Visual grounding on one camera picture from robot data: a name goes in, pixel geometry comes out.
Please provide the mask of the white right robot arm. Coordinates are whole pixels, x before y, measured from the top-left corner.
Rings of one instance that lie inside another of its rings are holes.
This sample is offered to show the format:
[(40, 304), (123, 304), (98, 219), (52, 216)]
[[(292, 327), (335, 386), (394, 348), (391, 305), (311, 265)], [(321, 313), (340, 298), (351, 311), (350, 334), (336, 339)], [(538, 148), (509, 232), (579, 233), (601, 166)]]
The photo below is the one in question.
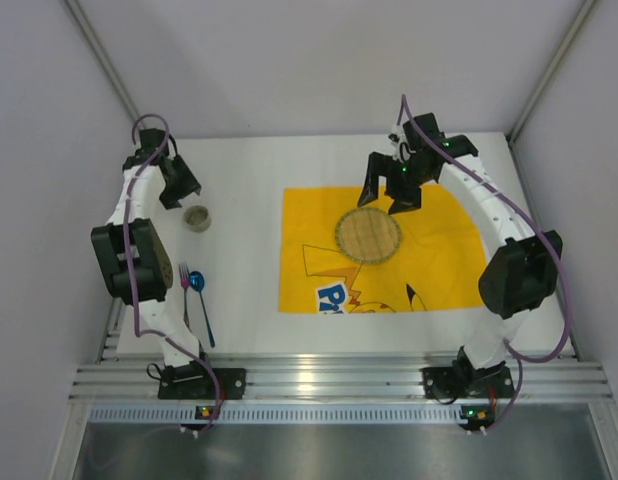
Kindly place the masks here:
[(471, 140), (446, 136), (434, 114), (400, 120), (389, 139), (393, 154), (368, 157), (359, 206), (385, 194), (393, 201), (390, 213), (416, 211), (423, 205), (424, 185), (434, 182), (460, 204), (486, 247), (488, 263), (478, 292), (489, 314), (451, 366), (461, 388), (475, 389), (504, 371), (520, 321), (555, 292), (562, 239), (533, 225), (497, 187)]

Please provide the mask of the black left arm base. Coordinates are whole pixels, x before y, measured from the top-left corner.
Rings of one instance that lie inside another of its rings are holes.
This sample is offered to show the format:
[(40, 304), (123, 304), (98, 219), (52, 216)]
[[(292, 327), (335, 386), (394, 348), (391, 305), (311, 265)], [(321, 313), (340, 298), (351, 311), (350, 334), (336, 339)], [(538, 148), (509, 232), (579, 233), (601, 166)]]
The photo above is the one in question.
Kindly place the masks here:
[[(243, 368), (213, 368), (221, 400), (241, 400), (246, 389)], [(161, 400), (214, 400), (216, 389), (209, 373), (199, 364), (166, 367), (159, 373), (158, 398)]]

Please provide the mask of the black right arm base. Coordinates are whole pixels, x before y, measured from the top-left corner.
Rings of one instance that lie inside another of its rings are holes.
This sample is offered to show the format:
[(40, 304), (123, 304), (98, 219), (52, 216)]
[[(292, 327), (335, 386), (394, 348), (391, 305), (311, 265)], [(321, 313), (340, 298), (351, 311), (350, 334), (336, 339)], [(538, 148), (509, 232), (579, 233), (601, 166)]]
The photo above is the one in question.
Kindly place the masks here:
[(486, 368), (454, 364), (446, 367), (427, 367), (421, 370), (425, 397), (448, 401), (459, 399), (511, 398), (514, 385), (510, 369), (504, 362)]

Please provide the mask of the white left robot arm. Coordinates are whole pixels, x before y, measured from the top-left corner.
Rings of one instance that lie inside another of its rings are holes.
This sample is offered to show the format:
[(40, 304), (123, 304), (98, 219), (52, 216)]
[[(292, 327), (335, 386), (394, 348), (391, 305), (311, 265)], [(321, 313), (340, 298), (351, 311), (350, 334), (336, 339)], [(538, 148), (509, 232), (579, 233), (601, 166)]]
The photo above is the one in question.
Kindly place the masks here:
[(136, 337), (159, 341), (157, 379), (167, 387), (203, 377), (205, 355), (170, 293), (174, 267), (154, 217), (180, 209), (201, 185), (167, 129), (135, 129), (132, 139), (138, 147), (123, 163), (114, 212), (90, 240), (109, 294), (132, 308)]

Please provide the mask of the blue metal spoon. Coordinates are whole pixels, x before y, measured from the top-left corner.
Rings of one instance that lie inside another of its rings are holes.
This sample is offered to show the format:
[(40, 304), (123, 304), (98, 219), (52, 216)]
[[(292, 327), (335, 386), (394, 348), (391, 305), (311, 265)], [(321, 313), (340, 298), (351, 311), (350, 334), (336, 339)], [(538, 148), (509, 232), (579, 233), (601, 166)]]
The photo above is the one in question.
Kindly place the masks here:
[(190, 284), (190, 287), (193, 289), (193, 291), (198, 295), (198, 298), (200, 300), (210, 347), (215, 348), (216, 347), (215, 336), (213, 334), (213, 330), (211, 327), (211, 323), (209, 320), (209, 316), (208, 316), (208, 312), (207, 312), (207, 308), (206, 308), (206, 304), (205, 304), (205, 300), (203, 296), (203, 290), (205, 287), (204, 275), (200, 271), (197, 271), (197, 270), (191, 271), (189, 273), (189, 284)]

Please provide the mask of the yellow Pikachu cloth placemat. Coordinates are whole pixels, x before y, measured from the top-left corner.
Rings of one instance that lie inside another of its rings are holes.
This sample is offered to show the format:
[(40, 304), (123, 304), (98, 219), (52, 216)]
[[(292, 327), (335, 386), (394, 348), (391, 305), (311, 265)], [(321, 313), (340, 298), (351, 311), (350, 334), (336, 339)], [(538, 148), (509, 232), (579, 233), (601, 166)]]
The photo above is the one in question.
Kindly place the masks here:
[[(475, 308), (486, 266), (477, 228), (442, 187), (423, 188), (420, 210), (392, 216), (401, 246), (382, 264), (341, 254), (334, 228), (359, 208), (358, 189), (288, 189), (283, 195), (278, 310), (281, 313), (406, 313)], [(382, 196), (366, 208), (388, 213)]]

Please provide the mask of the pink metal fork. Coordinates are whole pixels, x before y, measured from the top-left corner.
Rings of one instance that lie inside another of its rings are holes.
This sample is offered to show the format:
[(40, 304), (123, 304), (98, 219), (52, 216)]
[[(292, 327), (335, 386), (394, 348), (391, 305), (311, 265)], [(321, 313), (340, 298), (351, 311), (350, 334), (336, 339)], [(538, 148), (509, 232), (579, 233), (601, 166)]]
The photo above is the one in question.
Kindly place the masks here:
[(190, 272), (189, 272), (188, 265), (185, 262), (181, 262), (178, 265), (178, 272), (179, 272), (179, 277), (180, 277), (180, 285), (183, 290), (183, 321), (186, 327), (189, 328), (190, 320), (189, 320), (187, 295), (188, 295), (188, 290), (190, 288), (190, 280), (189, 280)]

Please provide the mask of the small grey ceramic cup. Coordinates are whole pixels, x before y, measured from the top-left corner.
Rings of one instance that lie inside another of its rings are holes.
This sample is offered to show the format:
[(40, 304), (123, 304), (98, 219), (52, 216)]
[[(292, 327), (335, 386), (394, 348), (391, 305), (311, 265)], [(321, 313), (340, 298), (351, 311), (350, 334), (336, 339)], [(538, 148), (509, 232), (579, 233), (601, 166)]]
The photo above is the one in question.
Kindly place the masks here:
[(210, 227), (211, 216), (205, 206), (193, 205), (185, 210), (183, 222), (190, 231), (202, 233)]

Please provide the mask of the round woven bamboo plate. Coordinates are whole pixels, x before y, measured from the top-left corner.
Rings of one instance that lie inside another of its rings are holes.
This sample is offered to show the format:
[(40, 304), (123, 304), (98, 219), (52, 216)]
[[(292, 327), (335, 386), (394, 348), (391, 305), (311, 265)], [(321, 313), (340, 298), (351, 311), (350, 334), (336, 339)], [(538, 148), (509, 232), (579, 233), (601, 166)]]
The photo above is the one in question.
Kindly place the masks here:
[(335, 244), (354, 263), (377, 265), (396, 255), (402, 242), (397, 221), (378, 208), (356, 208), (346, 212), (334, 228)]

